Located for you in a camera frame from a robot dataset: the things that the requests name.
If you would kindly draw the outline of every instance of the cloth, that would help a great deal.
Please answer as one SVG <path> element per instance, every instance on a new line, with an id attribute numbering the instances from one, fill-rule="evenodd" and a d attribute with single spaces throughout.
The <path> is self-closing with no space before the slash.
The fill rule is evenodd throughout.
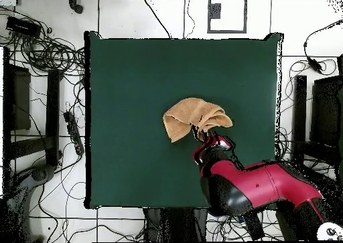
<path id="1" fill-rule="evenodd" d="M 185 137 L 196 127 L 197 136 L 203 140 L 203 134 L 213 127 L 231 127 L 230 117 L 223 108 L 206 102 L 201 98 L 185 98 L 171 107 L 164 115 L 163 122 L 168 137 L 174 143 Z"/>

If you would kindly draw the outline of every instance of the green mat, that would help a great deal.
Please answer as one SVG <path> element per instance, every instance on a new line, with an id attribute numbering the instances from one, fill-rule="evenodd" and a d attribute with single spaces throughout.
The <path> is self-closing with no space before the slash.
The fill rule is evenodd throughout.
<path id="1" fill-rule="evenodd" d="M 99 39 L 90 33 L 90 207 L 206 207 L 190 133 L 170 143 L 162 116 L 183 98 L 220 105 L 216 131 L 244 165 L 275 156 L 277 43 L 249 39 Z"/>

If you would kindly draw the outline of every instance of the black frame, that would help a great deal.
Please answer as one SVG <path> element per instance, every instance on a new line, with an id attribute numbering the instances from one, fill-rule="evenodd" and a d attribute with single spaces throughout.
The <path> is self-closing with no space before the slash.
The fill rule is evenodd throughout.
<path id="1" fill-rule="evenodd" d="M 208 0 L 207 33 L 246 33 L 247 32 L 248 0 L 244 0 L 243 30 L 211 30 L 211 19 L 220 18 L 220 14 L 219 14 L 219 17 L 212 16 L 212 7 L 216 5 L 220 7 L 221 4 L 212 4 L 211 0 Z"/>
<path id="2" fill-rule="evenodd" d="M 307 77 L 297 76 L 294 82 L 293 144 L 291 160 L 303 164 L 304 155 L 315 157 L 335 167 L 336 181 L 343 185 L 343 176 L 338 167 L 342 160 L 338 147 L 329 147 L 305 140 Z"/>
<path id="3" fill-rule="evenodd" d="M 60 131 L 60 81 L 63 74 L 59 70 L 48 72 L 48 88 L 46 103 L 46 135 L 36 138 L 11 142 L 11 117 L 13 86 L 11 85 L 11 66 L 9 49 L 4 48 L 3 61 L 3 193 L 9 191 L 11 160 L 38 151 L 46 151 L 46 164 L 57 166 L 62 154 L 59 150 Z"/>

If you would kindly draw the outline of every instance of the power adapter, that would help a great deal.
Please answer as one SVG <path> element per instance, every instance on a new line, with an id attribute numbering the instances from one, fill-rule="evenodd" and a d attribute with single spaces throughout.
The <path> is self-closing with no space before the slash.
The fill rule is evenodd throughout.
<path id="1" fill-rule="evenodd" d="M 307 57 L 309 66 L 314 69 L 318 73 L 322 73 L 322 66 L 319 64 L 319 62 L 316 59 L 311 59 L 310 57 Z"/>

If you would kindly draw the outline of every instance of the power strip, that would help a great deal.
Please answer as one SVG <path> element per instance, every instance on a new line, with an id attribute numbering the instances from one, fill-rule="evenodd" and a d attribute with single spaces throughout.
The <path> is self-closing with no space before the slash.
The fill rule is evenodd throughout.
<path id="1" fill-rule="evenodd" d="M 80 138 L 80 133 L 78 132 L 78 125 L 75 121 L 75 117 L 71 112 L 65 112 L 63 113 L 63 116 L 67 123 L 68 134 L 74 143 L 76 154 L 81 156 L 84 154 L 84 147 Z"/>

